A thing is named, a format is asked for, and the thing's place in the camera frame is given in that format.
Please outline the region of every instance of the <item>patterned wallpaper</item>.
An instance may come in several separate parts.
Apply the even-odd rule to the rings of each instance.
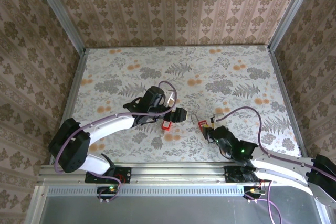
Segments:
[[[290,0],[62,0],[86,47],[266,44]]]
[[[23,223],[78,55],[46,0],[0,0],[0,223]]]
[[[305,0],[276,56],[310,156],[336,162],[336,0]]]
[[[116,132],[91,145],[91,153],[126,163],[227,161],[215,143],[204,139],[191,115],[210,124],[215,113],[252,106],[263,120],[264,147],[300,155],[265,45],[90,49],[73,118],[85,125],[126,112],[124,104],[161,80],[176,87],[177,106],[188,111],[187,120],[169,131],[162,130],[159,121]],[[162,89],[170,94],[168,85]],[[241,110],[216,123],[221,125],[238,139],[258,142],[259,122],[253,111]]]

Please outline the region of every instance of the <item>wall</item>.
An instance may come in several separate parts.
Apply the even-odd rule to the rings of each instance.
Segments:
[[[62,0],[86,47],[266,44],[290,0]]]
[[[336,162],[336,0],[304,0],[275,53],[307,151]]]
[[[46,0],[0,0],[0,223],[24,221],[77,61]]]

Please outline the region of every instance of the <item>metal wall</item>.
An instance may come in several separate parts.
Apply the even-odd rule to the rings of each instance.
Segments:
[[[282,223],[322,223],[312,197],[292,187],[274,187],[271,200]],[[274,221],[279,223],[274,210]],[[40,223],[260,223],[269,224],[265,202],[243,197],[119,197],[108,204],[92,196],[48,197]]]

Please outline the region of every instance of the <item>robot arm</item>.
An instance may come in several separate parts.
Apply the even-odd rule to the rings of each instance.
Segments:
[[[328,158],[322,155],[317,155],[315,159],[293,157],[272,151],[266,154],[257,144],[238,140],[224,126],[216,129],[202,127],[202,133],[206,139],[218,145],[224,156],[240,166],[242,176],[247,181],[253,181],[255,175],[261,180],[292,186],[336,208],[336,182],[310,168],[316,167],[335,176],[336,166]]]
[[[166,96],[162,89],[152,86],[143,97],[136,98],[123,106],[130,111],[129,115],[102,120],[89,127],[87,131],[79,131],[60,156],[59,164],[64,172],[71,173],[80,169],[98,175],[113,175],[113,171],[116,168],[113,162],[103,154],[102,156],[105,159],[88,154],[89,146],[117,131],[156,122],[160,119],[172,123],[185,121],[187,112],[183,108],[175,108],[174,112],[165,113],[165,111],[169,110],[169,107],[165,106],[167,104],[164,103],[165,98]],[[48,146],[53,157],[58,155],[66,139],[79,129],[80,123],[73,118],[64,121]]]

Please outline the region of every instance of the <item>red object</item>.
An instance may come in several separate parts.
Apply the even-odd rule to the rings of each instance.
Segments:
[[[202,126],[203,125],[207,125],[208,126],[208,123],[205,121],[205,120],[203,120],[203,121],[199,121],[198,122],[198,127],[199,127],[199,129],[202,131]]]
[[[171,127],[171,126],[172,126],[172,122],[163,121],[161,128],[162,128],[163,130],[168,131],[168,130],[170,130],[170,127]]]

